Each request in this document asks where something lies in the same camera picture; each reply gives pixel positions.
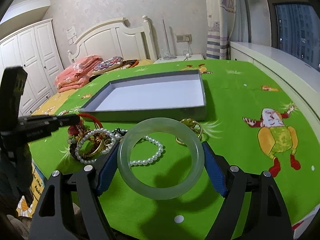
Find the nightstand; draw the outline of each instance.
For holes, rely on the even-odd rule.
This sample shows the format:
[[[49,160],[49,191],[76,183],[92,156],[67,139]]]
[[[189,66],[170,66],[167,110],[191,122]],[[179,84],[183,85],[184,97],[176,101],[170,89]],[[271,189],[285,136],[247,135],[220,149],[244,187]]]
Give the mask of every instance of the nightstand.
[[[158,64],[158,63],[165,63],[165,62],[176,62],[176,61],[184,61],[185,60],[185,56],[177,56],[177,58],[175,59],[170,59],[170,60],[162,60],[162,59],[158,59],[154,64]],[[188,59],[186,59],[185,61],[189,61],[189,60],[201,60],[203,59],[201,54],[195,54],[192,55],[191,57],[189,57]]]

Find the white wardrobe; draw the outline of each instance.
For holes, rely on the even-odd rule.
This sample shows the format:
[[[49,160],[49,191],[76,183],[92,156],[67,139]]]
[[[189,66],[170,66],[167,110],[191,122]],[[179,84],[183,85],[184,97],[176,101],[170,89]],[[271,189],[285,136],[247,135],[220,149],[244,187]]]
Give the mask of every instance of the white wardrobe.
[[[3,38],[0,51],[0,78],[8,66],[23,66],[28,73],[20,115],[30,115],[57,92],[54,80],[63,71],[52,19],[31,24]]]

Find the pale green bracelet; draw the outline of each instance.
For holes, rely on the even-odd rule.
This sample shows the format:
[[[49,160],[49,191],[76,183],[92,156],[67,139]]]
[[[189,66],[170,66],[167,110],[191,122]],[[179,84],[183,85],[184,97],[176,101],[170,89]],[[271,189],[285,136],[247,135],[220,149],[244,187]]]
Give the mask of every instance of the pale green bracelet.
[[[178,185],[167,188],[150,187],[132,173],[130,155],[132,148],[144,136],[154,132],[172,133],[190,150],[191,168],[187,177]],[[118,168],[124,182],[138,194],[152,199],[172,199],[190,190],[199,180],[204,167],[204,152],[195,133],[186,125],[169,118],[152,118],[132,127],[122,139],[118,149]]]

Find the drawer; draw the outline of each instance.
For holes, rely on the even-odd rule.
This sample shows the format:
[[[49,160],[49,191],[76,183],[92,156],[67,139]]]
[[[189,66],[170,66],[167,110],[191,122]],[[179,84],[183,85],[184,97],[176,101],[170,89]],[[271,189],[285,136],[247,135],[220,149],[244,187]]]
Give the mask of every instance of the drawer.
[[[243,52],[231,47],[231,59],[239,61],[248,61],[253,64],[253,58],[244,54]]]
[[[53,91],[50,89],[48,93],[46,93],[42,98],[40,98],[36,103],[29,108],[27,111],[23,113],[23,116],[31,115],[36,109],[41,106],[45,101],[47,101],[50,97],[54,95]]]

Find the sailboat print curtain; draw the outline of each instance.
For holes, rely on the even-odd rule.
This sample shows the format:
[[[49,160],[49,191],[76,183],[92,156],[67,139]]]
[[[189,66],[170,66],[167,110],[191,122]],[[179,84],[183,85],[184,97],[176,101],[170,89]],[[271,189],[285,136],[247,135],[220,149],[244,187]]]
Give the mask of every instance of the sailboat print curtain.
[[[229,59],[229,40],[235,24],[236,0],[206,0],[207,59]]]

